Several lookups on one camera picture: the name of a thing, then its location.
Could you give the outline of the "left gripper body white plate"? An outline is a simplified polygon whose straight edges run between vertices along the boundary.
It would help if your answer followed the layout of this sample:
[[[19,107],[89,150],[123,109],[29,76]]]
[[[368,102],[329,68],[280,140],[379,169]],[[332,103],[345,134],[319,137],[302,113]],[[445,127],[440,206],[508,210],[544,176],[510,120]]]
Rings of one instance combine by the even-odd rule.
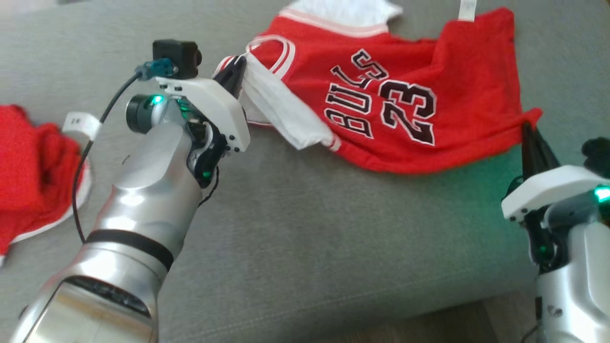
[[[225,88],[212,79],[160,78],[160,85],[176,100],[193,137],[189,169],[198,184],[211,184],[220,159],[232,152],[245,152],[251,135],[245,111]]]

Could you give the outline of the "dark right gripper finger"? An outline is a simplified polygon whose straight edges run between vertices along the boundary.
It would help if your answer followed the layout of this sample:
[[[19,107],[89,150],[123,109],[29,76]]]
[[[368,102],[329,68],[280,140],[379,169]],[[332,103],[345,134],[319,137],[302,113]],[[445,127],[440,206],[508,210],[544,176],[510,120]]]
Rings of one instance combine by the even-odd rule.
[[[522,178],[527,180],[538,173],[538,146],[534,129],[529,122],[521,126],[521,165]]]
[[[530,174],[540,174],[560,167],[558,158],[538,129],[530,130]]]

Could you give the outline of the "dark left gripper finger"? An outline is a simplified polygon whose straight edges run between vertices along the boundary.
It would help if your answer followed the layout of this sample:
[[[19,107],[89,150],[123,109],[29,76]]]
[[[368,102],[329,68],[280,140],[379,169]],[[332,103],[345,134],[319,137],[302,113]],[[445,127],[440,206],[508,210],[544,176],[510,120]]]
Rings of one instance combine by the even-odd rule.
[[[221,85],[240,85],[244,75],[244,57],[234,56],[217,74]]]
[[[224,88],[238,99],[242,91],[242,83],[247,67],[245,56],[235,56],[224,68]]]

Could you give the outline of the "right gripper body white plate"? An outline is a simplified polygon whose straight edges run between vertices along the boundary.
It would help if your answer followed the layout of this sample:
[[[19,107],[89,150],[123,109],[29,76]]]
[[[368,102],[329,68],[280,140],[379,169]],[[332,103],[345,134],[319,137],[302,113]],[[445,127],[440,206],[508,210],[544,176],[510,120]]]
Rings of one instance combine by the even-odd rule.
[[[567,234],[578,224],[609,224],[609,180],[584,167],[566,165],[513,182],[502,199],[506,220],[525,228],[532,262],[567,262]]]

